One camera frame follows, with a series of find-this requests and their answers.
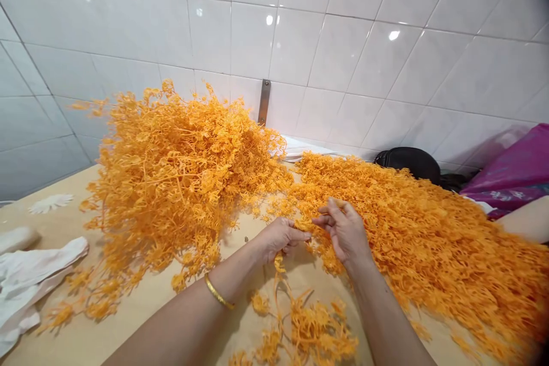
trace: gold bangle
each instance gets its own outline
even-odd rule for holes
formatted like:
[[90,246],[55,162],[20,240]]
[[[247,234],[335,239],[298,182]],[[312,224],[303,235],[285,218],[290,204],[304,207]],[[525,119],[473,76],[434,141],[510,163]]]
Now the gold bangle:
[[204,280],[206,281],[206,286],[208,286],[208,289],[210,289],[210,292],[214,295],[214,297],[217,299],[219,303],[221,303],[223,306],[228,308],[229,310],[234,309],[234,304],[227,302],[223,297],[217,293],[217,290],[212,285],[212,282],[210,282],[210,278],[208,277],[208,274],[206,273],[204,275]]

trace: wrist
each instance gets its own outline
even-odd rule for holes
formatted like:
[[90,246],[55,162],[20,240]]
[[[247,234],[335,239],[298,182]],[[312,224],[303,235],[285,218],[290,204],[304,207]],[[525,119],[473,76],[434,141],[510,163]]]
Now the wrist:
[[266,247],[254,237],[248,243],[244,245],[244,249],[248,252],[250,259],[254,266],[260,266],[264,262],[264,256],[266,254]]
[[363,277],[372,270],[377,271],[376,263],[371,255],[362,255],[349,258],[343,264],[351,279]]

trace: purple plastic bag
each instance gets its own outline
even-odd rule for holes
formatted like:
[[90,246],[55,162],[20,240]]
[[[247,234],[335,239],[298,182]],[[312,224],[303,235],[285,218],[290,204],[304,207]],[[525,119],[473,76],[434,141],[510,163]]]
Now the purple plastic bag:
[[503,216],[549,194],[549,125],[539,124],[496,157],[460,192]]

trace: black bag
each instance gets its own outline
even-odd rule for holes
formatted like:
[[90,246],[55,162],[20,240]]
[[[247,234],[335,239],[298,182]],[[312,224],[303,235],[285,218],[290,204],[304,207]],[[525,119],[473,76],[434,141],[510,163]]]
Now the black bag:
[[440,166],[427,152],[416,148],[394,148],[379,153],[375,164],[393,169],[409,169],[415,178],[431,180],[440,186]]

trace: table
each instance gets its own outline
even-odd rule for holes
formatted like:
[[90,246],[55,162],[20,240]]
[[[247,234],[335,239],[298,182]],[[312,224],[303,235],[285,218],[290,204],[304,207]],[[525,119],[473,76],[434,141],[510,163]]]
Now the table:
[[[34,245],[37,249],[57,249],[70,240],[85,236],[90,244],[89,254],[80,262],[87,267],[98,261],[101,251],[101,232],[89,231],[82,227],[92,214],[78,210],[79,203],[87,198],[87,183],[97,179],[99,165],[88,168],[47,188],[33,193],[11,205],[0,209],[0,232],[18,226],[29,226],[37,230],[42,239]],[[48,214],[32,215],[28,207],[36,201],[52,194],[70,193],[74,200],[66,207]],[[244,245],[245,237],[253,238],[265,225],[259,219],[241,213],[240,229],[228,233],[221,241],[221,256],[230,256]],[[310,302],[320,300],[329,305],[335,298],[340,298],[347,305],[348,322],[351,330],[359,339],[357,365],[373,365],[368,343],[360,325],[360,318],[353,296],[339,278],[326,274],[322,262],[311,256],[305,249],[298,250],[293,258],[286,258],[288,283],[295,295],[308,288],[314,288]],[[83,315],[72,319],[71,323],[59,333],[45,332],[37,335],[33,328],[23,335],[15,348],[0,361],[2,366],[12,365],[55,365],[55,366],[96,366],[100,365],[116,350],[146,319],[168,302],[175,293],[170,286],[174,274],[180,271],[175,262],[161,273],[147,273],[139,286],[130,296],[122,299],[118,313],[109,316],[100,323],[95,323]],[[261,288],[272,301],[274,267],[265,266],[258,270],[250,280],[249,289]],[[67,294],[66,284],[61,284],[54,292],[38,303],[38,309],[45,313],[48,308],[56,306]],[[270,317],[260,317],[246,300],[246,294],[236,302],[237,308],[230,313],[228,321],[218,332],[215,342],[211,343],[206,365],[227,365],[229,357],[238,350],[246,350],[249,355],[260,344],[261,331],[268,329],[274,321]],[[283,310],[288,308],[288,300],[279,292]],[[412,318],[420,320],[432,335],[432,341],[425,343],[429,353],[439,365],[466,365],[474,362],[465,356],[451,340],[449,329],[425,313],[419,318],[418,312],[412,310]],[[280,365],[287,363],[284,351]],[[497,364],[492,358],[482,355],[484,365]]]

